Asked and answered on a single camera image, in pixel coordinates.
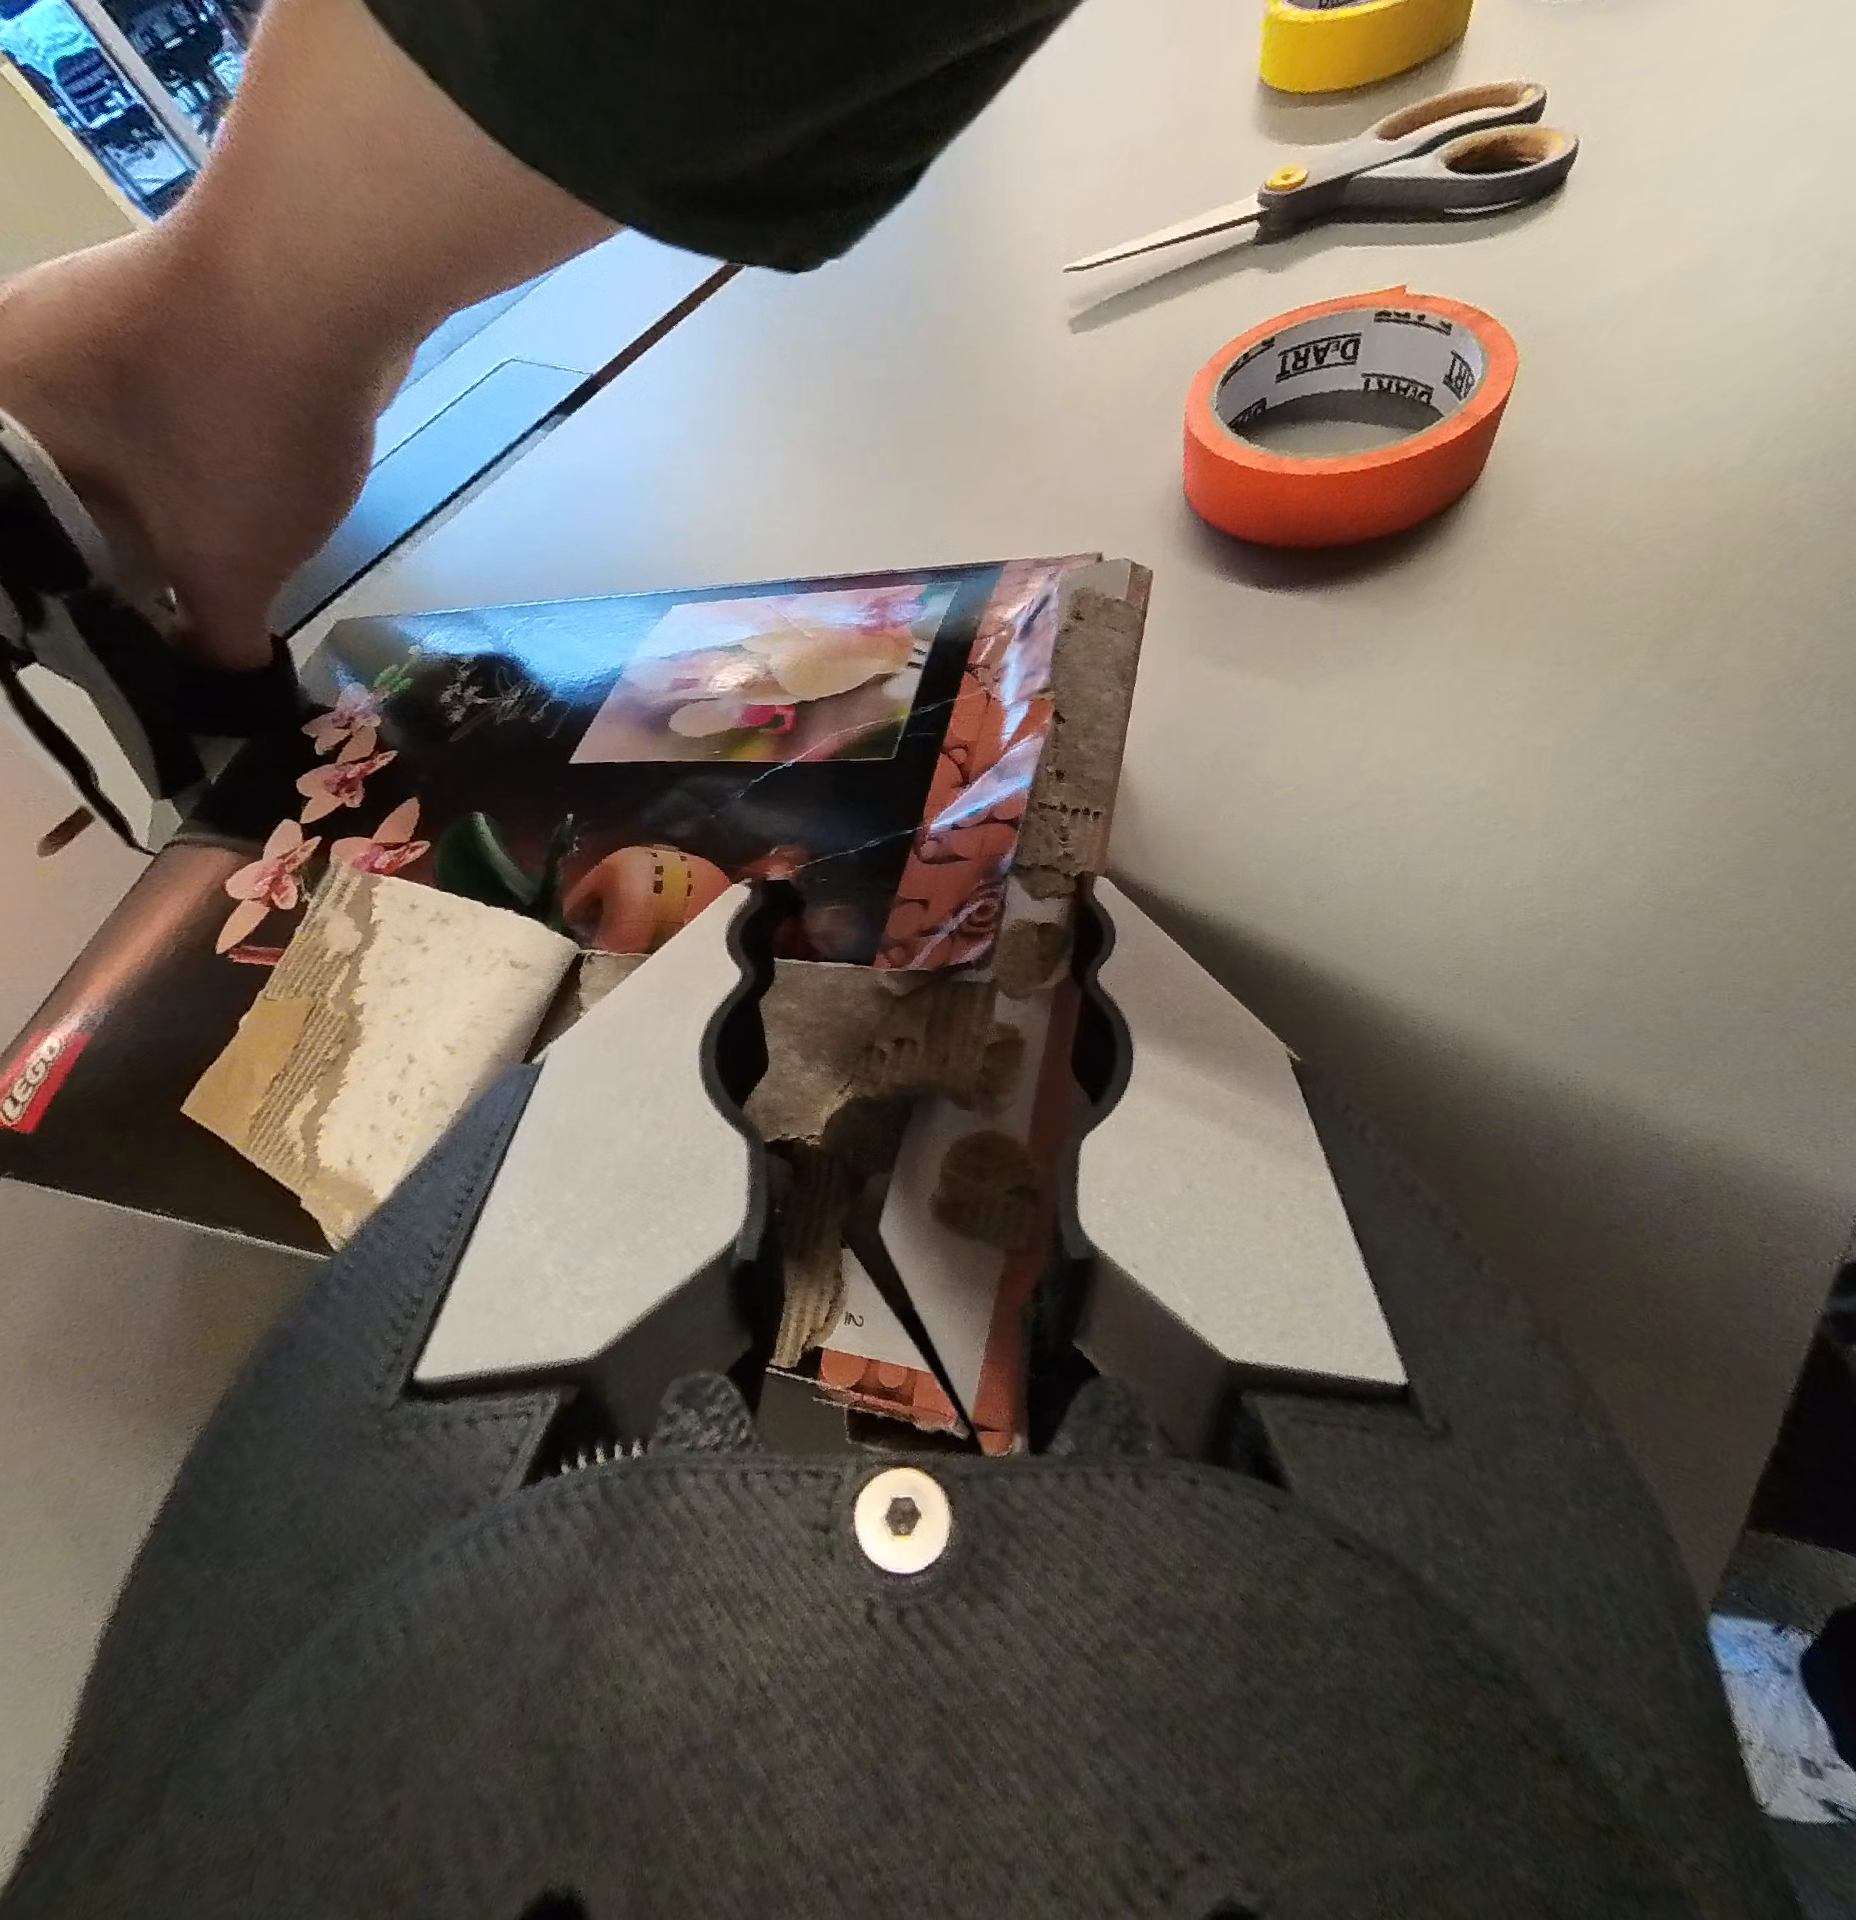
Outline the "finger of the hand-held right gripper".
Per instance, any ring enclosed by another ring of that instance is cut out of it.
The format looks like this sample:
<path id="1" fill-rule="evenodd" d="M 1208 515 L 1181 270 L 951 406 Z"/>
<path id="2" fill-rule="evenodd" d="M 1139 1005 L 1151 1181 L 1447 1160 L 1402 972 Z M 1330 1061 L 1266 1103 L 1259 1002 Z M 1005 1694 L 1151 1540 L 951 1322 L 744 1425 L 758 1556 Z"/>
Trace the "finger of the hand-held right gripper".
<path id="1" fill-rule="evenodd" d="M 184 824 L 193 786 L 163 791 L 148 733 L 122 701 L 41 665 L 0 637 L 0 720 L 53 781 L 65 812 L 84 814 L 126 849 L 154 856 Z"/>

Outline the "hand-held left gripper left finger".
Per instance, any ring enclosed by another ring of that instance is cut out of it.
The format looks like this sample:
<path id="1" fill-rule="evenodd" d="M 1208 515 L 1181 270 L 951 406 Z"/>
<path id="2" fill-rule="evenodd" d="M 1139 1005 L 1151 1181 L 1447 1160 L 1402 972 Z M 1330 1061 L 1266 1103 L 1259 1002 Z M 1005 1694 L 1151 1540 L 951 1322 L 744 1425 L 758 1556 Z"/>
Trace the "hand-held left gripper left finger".
<path id="1" fill-rule="evenodd" d="M 768 888 L 730 887 L 537 1058 L 415 1364 L 425 1394 L 578 1388 L 655 1424 L 761 1341 Z"/>

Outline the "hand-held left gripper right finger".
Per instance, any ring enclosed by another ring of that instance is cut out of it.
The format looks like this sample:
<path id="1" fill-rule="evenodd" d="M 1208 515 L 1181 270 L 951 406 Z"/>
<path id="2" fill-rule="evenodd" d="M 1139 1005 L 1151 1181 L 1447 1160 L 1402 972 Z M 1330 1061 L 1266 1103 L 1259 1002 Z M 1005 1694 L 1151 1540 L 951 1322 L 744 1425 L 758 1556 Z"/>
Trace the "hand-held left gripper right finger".
<path id="1" fill-rule="evenodd" d="M 1406 1403 L 1409 1377 L 1289 1046 L 1112 879 L 1085 898 L 1060 1245 L 1074 1344 L 1165 1433 L 1249 1388 Z"/>

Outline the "black orchid lego box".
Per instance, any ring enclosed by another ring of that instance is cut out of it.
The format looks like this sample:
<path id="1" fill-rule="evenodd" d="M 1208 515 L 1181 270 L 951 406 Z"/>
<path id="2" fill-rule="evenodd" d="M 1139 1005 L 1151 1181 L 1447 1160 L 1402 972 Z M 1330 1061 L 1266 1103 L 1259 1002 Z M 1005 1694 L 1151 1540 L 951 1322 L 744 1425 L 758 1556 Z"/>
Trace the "black orchid lego box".
<path id="1" fill-rule="evenodd" d="M 403 1403 L 540 1054 L 768 888 L 763 1377 L 1028 1441 L 1080 995 L 1146 574 L 935 565 L 357 618 L 235 746 L 0 1054 L 0 1184 L 217 1253 L 373 1255 L 442 1183 Z"/>

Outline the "orange masking tape roll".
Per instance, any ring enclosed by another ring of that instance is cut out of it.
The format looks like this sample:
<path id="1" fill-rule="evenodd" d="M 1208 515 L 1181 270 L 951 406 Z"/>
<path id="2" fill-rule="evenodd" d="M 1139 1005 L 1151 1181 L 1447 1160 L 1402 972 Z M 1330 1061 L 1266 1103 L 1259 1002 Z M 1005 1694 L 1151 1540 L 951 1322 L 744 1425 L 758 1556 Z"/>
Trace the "orange masking tape roll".
<path id="1" fill-rule="evenodd" d="M 1490 465 L 1519 373 L 1510 330 L 1406 285 L 1281 311 L 1197 371 L 1182 405 L 1182 493 L 1215 533 L 1271 548 L 1341 548 L 1419 529 Z M 1295 409 L 1414 431 L 1360 454 L 1253 441 Z"/>

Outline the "person's right forearm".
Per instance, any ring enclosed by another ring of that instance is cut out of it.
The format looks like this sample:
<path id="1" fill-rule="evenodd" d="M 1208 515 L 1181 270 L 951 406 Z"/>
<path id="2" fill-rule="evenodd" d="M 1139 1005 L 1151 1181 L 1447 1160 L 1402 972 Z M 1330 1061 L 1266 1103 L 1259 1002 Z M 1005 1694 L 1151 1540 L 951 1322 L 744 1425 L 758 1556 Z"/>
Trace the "person's right forearm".
<path id="1" fill-rule="evenodd" d="M 411 351 L 627 230 L 807 275 L 899 202 L 1074 5 L 270 5 L 148 232 L 256 356 Z"/>

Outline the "person's right hand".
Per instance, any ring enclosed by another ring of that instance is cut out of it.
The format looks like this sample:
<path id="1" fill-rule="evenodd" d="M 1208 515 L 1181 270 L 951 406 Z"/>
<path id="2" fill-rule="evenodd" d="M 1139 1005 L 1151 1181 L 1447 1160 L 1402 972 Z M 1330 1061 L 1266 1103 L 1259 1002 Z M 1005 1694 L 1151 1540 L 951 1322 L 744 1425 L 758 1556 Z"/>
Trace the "person's right hand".
<path id="1" fill-rule="evenodd" d="M 413 347 L 339 311 L 181 209 L 0 283 L 0 409 L 74 484 L 178 646 L 262 670 L 273 607 L 357 505 Z"/>

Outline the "yellow tape roll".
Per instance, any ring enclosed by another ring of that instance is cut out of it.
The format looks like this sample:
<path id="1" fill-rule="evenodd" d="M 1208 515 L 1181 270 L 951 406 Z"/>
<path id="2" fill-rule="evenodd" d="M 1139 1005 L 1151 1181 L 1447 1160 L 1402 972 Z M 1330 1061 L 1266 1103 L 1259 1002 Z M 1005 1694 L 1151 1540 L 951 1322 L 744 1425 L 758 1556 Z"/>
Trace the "yellow tape roll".
<path id="1" fill-rule="evenodd" d="M 1473 2 L 1269 2 L 1258 78 L 1293 98 L 1396 79 L 1459 44 Z"/>

